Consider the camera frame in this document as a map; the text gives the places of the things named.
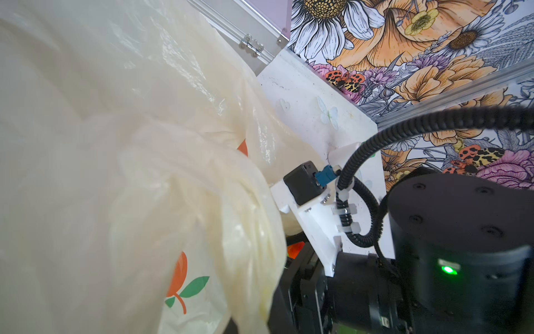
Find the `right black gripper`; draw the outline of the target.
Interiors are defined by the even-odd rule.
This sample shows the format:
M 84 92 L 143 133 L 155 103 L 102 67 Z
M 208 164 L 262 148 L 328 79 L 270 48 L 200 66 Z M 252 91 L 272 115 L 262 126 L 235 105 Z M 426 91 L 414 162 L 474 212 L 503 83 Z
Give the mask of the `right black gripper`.
M 297 333 L 331 333 L 328 282 L 311 244 L 305 243 L 295 259 L 287 259 L 279 281 Z

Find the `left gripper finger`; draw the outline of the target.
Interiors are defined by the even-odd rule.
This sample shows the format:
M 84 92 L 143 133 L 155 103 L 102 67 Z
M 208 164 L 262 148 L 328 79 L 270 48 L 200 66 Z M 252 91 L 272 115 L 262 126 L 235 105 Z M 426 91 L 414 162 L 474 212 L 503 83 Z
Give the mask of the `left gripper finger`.
M 271 334 L 297 334 L 280 288 L 273 295 L 268 329 Z

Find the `translucent cream plastic bag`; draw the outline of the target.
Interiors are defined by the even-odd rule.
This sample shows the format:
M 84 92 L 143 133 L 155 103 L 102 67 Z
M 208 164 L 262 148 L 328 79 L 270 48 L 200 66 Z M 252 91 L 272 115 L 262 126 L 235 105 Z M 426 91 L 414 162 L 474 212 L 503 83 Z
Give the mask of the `translucent cream plastic bag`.
M 270 187 L 321 157 L 187 1 L 1 3 L 1 332 L 157 333 L 175 265 L 202 333 L 268 333 L 286 262 Z

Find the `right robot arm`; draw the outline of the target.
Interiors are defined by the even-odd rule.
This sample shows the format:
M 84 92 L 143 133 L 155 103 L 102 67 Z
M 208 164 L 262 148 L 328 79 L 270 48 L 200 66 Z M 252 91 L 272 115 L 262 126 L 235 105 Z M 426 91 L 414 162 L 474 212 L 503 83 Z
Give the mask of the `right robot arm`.
M 533 192 L 418 168 L 382 201 L 395 256 L 311 244 L 288 260 L 271 333 L 532 333 Z

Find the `silver metal case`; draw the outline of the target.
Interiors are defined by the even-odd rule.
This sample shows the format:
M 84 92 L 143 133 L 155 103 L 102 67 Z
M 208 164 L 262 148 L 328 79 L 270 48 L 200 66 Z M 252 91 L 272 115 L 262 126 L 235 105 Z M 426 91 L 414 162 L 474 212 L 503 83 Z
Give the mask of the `silver metal case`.
M 190 0 L 259 75 L 289 44 L 289 0 Z

